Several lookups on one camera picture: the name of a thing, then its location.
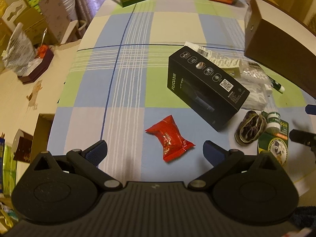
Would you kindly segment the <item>crumpled white plastic bag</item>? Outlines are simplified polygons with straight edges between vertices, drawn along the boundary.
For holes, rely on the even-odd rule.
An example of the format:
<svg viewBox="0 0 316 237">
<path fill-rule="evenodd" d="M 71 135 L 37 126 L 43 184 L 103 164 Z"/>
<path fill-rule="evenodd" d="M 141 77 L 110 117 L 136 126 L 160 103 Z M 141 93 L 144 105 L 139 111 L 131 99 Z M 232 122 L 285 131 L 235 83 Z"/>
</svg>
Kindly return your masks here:
<svg viewBox="0 0 316 237">
<path fill-rule="evenodd" d="M 18 23 L 14 29 L 7 48 L 2 53 L 4 67 L 17 76 L 23 76 L 28 70 L 28 64 L 34 60 L 36 51 L 31 40 L 23 31 L 23 24 Z"/>
</svg>

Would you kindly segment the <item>cream hair claw clip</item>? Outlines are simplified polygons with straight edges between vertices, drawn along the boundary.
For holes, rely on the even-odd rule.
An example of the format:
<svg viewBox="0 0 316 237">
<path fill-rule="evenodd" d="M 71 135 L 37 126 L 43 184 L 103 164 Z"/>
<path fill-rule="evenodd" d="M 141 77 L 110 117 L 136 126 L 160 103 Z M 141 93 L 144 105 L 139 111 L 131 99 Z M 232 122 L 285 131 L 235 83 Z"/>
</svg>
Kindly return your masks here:
<svg viewBox="0 0 316 237">
<path fill-rule="evenodd" d="M 217 60 L 217 66 L 234 78 L 240 78 L 240 59 L 224 58 Z"/>
</svg>

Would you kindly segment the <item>dark wooden tissue box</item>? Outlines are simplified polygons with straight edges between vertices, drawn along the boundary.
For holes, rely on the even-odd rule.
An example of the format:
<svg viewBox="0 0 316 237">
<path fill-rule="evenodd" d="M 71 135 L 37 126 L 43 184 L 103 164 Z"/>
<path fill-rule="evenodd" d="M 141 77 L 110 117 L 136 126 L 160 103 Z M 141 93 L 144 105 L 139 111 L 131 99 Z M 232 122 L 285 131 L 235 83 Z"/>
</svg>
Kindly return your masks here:
<svg viewBox="0 0 316 237">
<path fill-rule="evenodd" d="M 26 75 L 18 76 L 18 79 L 25 85 L 35 82 L 49 67 L 51 61 L 53 60 L 54 53 L 51 49 L 48 49 L 44 58 L 39 59 L 38 62 L 35 62 L 35 66 L 32 66 L 31 69 L 26 72 Z"/>
</svg>

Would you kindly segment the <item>small green white bottle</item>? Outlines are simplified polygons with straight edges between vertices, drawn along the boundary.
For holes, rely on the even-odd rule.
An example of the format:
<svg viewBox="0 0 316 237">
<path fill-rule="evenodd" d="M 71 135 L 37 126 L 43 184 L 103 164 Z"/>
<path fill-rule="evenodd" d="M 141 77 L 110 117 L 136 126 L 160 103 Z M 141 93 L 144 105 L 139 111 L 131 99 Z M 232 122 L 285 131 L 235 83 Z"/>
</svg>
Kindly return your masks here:
<svg viewBox="0 0 316 237">
<path fill-rule="evenodd" d="M 266 132 L 269 134 L 278 134 L 281 130 L 281 116 L 278 112 L 261 112 L 262 116 L 265 118 Z"/>
</svg>

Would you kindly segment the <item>green round-logo card package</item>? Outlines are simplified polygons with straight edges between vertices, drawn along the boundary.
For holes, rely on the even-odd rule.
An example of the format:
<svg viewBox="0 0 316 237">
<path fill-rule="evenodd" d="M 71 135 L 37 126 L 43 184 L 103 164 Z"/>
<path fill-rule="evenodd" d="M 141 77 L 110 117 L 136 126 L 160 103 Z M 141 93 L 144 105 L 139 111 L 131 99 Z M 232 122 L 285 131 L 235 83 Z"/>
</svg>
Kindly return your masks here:
<svg viewBox="0 0 316 237">
<path fill-rule="evenodd" d="M 279 133 L 263 133 L 258 139 L 257 153 L 270 151 L 285 166 L 288 160 L 288 142 L 289 142 L 289 124 L 286 121 L 280 121 Z"/>
</svg>

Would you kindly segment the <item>brown cardboard storage box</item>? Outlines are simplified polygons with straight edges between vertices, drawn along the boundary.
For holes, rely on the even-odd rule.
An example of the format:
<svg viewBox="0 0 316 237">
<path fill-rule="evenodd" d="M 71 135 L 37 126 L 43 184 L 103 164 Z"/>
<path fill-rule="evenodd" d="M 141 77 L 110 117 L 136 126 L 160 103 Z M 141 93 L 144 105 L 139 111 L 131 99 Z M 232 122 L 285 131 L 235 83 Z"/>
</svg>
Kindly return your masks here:
<svg viewBox="0 0 316 237">
<path fill-rule="evenodd" d="M 248 0 L 246 57 L 315 97 L 315 34 L 269 0 Z"/>
</svg>

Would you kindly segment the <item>checkered tablecloth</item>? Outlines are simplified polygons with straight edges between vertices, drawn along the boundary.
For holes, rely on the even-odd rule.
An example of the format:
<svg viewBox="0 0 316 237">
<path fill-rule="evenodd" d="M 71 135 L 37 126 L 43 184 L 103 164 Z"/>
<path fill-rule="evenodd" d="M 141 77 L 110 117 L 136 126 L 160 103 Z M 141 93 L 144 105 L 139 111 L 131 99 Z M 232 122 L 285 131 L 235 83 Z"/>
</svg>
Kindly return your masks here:
<svg viewBox="0 0 316 237">
<path fill-rule="evenodd" d="M 121 182 L 189 182 L 208 171 L 204 142 L 238 148 L 234 133 L 246 112 L 239 110 L 225 129 L 214 130 L 167 88 L 168 58 L 187 41 L 243 58 L 246 8 L 245 0 L 146 0 L 125 8 L 106 0 L 65 81 L 48 150 L 62 155 L 103 139 L 108 154 L 100 169 Z M 172 163 L 146 133 L 169 115 L 194 144 Z"/>
</svg>

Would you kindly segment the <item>red snack packet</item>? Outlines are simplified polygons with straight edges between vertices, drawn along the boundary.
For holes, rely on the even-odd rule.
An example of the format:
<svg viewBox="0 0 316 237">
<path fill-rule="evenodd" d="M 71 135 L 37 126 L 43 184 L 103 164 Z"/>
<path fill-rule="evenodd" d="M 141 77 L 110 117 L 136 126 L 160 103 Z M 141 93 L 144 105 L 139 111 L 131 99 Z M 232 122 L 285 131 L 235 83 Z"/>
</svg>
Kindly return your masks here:
<svg viewBox="0 0 316 237">
<path fill-rule="evenodd" d="M 165 117 L 155 125 L 145 130 L 146 133 L 155 135 L 163 148 L 163 160 L 169 163 L 178 159 L 195 144 L 184 139 L 172 115 Z"/>
</svg>

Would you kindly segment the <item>dark patterned hair scrunchie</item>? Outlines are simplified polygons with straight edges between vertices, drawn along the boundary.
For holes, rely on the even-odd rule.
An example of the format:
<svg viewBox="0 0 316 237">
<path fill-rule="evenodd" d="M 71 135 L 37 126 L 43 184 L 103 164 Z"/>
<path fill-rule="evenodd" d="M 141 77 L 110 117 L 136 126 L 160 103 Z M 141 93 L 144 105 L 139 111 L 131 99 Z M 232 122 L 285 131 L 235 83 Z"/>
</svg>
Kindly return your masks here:
<svg viewBox="0 0 316 237">
<path fill-rule="evenodd" d="M 234 137 L 241 146 L 251 144 L 265 132 L 267 122 L 262 114 L 257 114 L 250 110 L 246 113 L 244 119 L 237 127 Z"/>
</svg>

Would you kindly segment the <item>cotton swab plastic bag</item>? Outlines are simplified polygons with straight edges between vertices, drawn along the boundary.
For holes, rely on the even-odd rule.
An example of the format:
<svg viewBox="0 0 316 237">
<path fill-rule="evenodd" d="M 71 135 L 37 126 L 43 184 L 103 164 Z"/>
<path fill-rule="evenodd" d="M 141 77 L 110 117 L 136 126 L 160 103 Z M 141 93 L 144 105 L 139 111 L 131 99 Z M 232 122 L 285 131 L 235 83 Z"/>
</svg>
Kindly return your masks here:
<svg viewBox="0 0 316 237">
<path fill-rule="evenodd" d="M 262 111 L 268 104 L 271 87 L 267 74 L 259 64 L 247 60 L 239 62 L 239 70 L 241 77 L 237 80 L 250 92 L 242 108 Z"/>
</svg>

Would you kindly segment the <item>black product box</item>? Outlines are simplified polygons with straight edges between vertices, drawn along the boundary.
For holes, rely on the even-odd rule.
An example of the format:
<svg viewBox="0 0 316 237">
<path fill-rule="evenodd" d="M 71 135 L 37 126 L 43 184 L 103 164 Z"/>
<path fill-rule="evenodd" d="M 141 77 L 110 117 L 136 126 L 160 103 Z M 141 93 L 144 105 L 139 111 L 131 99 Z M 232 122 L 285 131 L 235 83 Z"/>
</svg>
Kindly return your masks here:
<svg viewBox="0 0 316 237">
<path fill-rule="evenodd" d="M 169 56 L 167 87 L 218 132 L 250 95 L 236 79 L 188 46 Z"/>
</svg>

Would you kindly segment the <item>brown cardboard carton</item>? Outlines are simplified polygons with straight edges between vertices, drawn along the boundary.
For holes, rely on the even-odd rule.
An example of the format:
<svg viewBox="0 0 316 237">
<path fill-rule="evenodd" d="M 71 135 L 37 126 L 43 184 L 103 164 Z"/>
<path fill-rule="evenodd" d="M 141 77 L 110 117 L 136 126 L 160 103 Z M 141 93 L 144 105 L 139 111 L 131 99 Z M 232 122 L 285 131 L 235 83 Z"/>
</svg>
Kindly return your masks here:
<svg viewBox="0 0 316 237">
<path fill-rule="evenodd" d="M 48 24 L 49 31 L 56 39 L 56 43 L 61 44 L 70 24 L 62 0 L 40 0 L 39 7 Z"/>
</svg>

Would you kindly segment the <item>green white ointment tube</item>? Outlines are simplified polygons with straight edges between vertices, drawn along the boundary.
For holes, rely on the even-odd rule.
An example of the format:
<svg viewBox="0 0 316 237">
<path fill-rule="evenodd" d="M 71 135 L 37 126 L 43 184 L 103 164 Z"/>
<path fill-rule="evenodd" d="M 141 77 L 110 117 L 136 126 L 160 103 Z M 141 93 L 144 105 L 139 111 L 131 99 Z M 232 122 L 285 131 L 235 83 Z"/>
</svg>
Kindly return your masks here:
<svg viewBox="0 0 316 237">
<path fill-rule="evenodd" d="M 263 78 L 263 83 L 268 88 L 268 90 L 274 89 L 281 94 L 283 94 L 285 91 L 285 88 L 279 82 L 277 82 L 275 79 L 273 79 L 271 76 L 268 76 L 268 75 L 265 76 Z"/>
</svg>

